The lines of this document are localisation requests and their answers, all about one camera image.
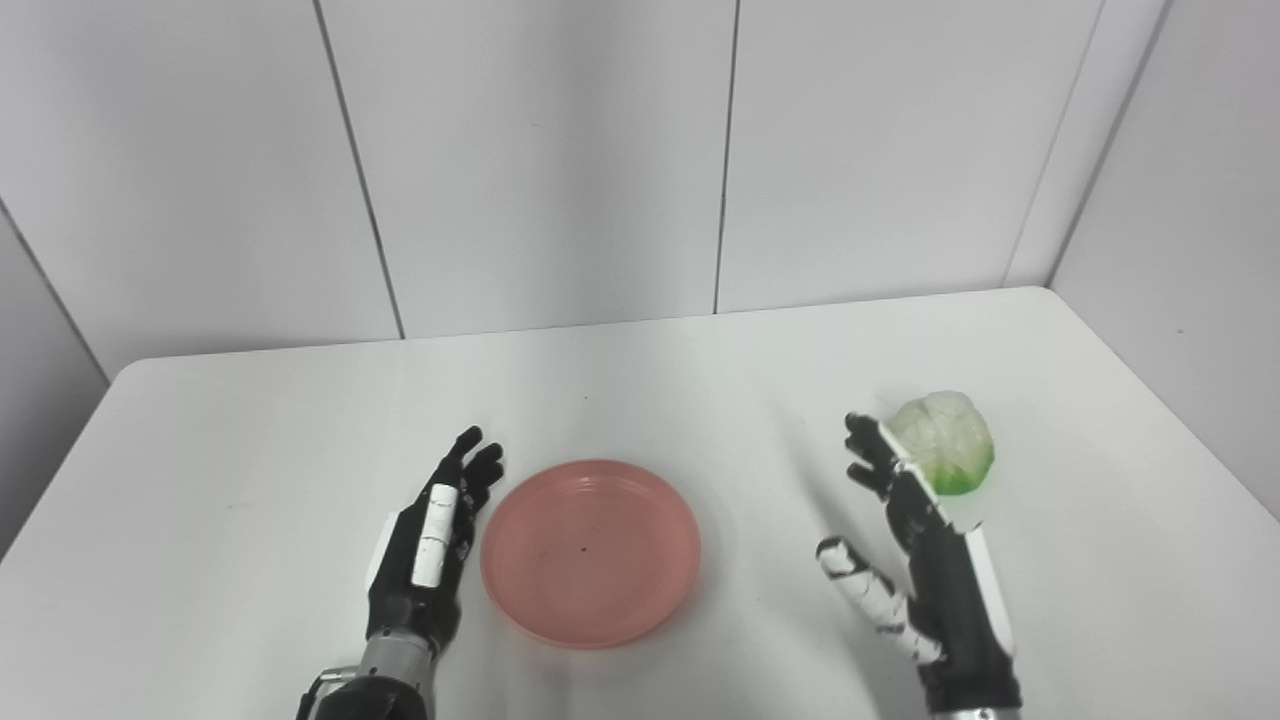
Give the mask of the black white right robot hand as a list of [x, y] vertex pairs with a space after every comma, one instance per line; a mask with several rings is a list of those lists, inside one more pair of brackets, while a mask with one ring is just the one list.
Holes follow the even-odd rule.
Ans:
[[822, 571], [915, 665], [931, 717], [1019, 719], [1012, 629], [983, 530], [955, 527], [884, 424], [850, 413], [845, 427], [855, 457], [847, 477], [882, 502], [911, 588], [896, 587], [842, 536], [815, 547]]

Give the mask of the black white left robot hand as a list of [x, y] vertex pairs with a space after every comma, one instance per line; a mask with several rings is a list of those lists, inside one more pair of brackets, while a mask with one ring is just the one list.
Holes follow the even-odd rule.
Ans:
[[419, 496], [396, 518], [367, 591], [367, 639], [408, 632], [442, 652], [461, 621], [460, 582], [477, 518], [504, 475], [503, 448], [480, 427], [461, 433]]

